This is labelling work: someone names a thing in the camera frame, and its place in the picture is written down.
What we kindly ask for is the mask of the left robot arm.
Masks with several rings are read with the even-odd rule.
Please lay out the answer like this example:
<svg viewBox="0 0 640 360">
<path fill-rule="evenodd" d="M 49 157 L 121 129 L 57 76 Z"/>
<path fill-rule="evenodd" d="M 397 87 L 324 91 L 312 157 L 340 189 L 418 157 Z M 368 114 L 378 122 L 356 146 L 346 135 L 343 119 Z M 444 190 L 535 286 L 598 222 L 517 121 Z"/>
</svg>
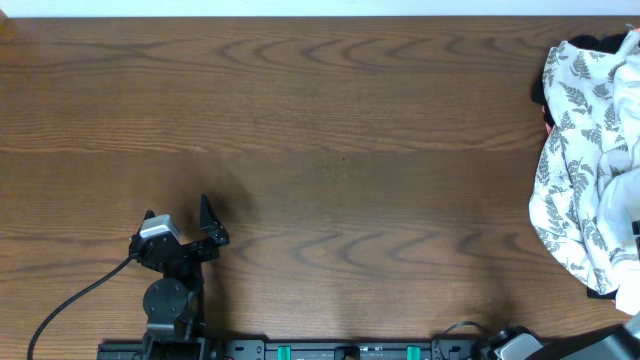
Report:
<svg viewBox="0 0 640 360">
<path fill-rule="evenodd" d="M 200 198 L 199 228 L 205 237 L 183 244 L 171 216 L 149 210 L 131 238 L 129 255 L 162 274 L 143 297 L 147 334 L 157 341 L 187 342 L 205 327 L 202 264 L 216 259 L 219 248 L 230 243 L 205 194 Z"/>
</svg>

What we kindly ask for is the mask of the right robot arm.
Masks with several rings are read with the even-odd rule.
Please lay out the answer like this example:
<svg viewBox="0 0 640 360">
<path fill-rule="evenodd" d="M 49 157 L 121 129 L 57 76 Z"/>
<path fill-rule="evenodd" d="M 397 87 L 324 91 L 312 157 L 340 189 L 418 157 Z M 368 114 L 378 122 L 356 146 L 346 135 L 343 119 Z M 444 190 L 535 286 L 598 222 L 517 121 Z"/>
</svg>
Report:
<svg viewBox="0 0 640 360">
<path fill-rule="evenodd" d="M 543 341 L 523 326 L 508 327 L 484 345 L 474 359 L 485 360 L 639 360 L 639 314 L 615 325 L 573 337 Z"/>
</svg>

